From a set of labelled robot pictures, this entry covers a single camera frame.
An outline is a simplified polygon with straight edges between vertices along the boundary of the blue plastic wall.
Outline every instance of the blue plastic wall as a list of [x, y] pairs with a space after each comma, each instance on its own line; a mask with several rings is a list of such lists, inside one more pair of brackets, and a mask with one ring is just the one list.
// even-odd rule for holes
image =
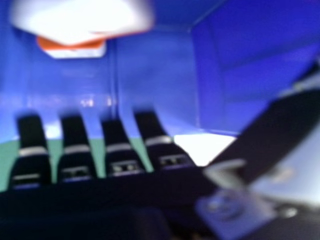
[[152, 31], [108, 41], [100, 59], [55, 60], [10, 26], [10, 2], [0, 1], [0, 142], [17, 138], [25, 109], [60, 138], [58, 112], [74, 107], [91, 138], [105, 110], [136, 137], [132, 108], [150, 105], [171, 135], [234, 133], [311, 63], [320, 36], [318, 0], [155, 0]]
[[228, 0], [192, 30], [200, 126], [239, 132], [315, 59], [319, 0]]

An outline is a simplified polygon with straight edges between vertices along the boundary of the green surface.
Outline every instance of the green surface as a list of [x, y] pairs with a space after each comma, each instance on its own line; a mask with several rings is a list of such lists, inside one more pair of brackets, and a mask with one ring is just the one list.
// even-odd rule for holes
[[[130, 140], [133, 147], [139, 153], [143, 164], [148, 172], [152, 172], [153, 168], [150, 164], [146, 149], [141, 139], [133, 138]], [[95, 161], [98, 176], [104, 178], [105, 173], [105, 146], [102, 139], [91, 139], [90, 145]], [[63, 152], [61, 140], [49, 140], [48, 147], [50, 152], [50, 162], [52, 166], [52, 180], [55, 183], [57, 178], [57, 166], [59, 158]], [[7, 189], [11, 168], [18, 156], [19, 141], [10, 141], [0, 144], [0, 192]]]

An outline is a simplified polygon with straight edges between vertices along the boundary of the blue bin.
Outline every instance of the blue bin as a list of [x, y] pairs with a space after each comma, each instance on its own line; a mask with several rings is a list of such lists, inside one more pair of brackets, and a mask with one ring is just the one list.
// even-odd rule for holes
[[2, 143], [17, 138], [25, 109], [59, 139], [58, 112], [74, 107], [91, 138], [106, 109], [137, 137], [133, 108], [150, 105], [171, 135], [236, 135], [319, 50], [318, 0], [155, 0], [150, 32], [109, 40], [100, 59], [55, 60], [9, 24], [10, 2], [0, 2]]

